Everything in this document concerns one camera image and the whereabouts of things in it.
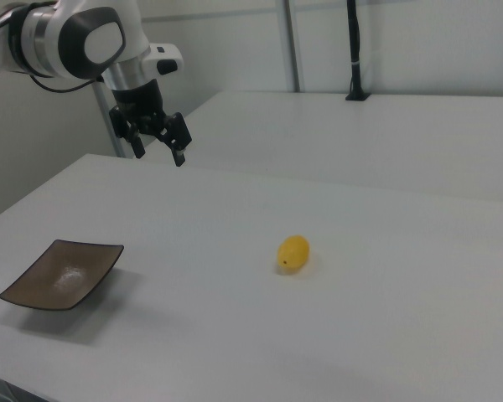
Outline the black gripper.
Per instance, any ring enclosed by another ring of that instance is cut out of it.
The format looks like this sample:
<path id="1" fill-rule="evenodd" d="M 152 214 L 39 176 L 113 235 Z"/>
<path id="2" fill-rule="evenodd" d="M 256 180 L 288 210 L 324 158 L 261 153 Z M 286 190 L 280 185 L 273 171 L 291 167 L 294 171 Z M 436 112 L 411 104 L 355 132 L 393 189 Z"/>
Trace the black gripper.
<path id="1" fill-rule="evenodd" d="M 181 167 L 192 137 L 181 113 L 171 116 L 164 113 L 158 82 L 150 80 L 134 89 L 111 92 L 117 103 L 109 110 L 112 129 L 118 139 L 131 146 L 135 158 L 145 155 L 139 132 L 157 131 L 156 138 L 170 149 L 175 165 Z"/>

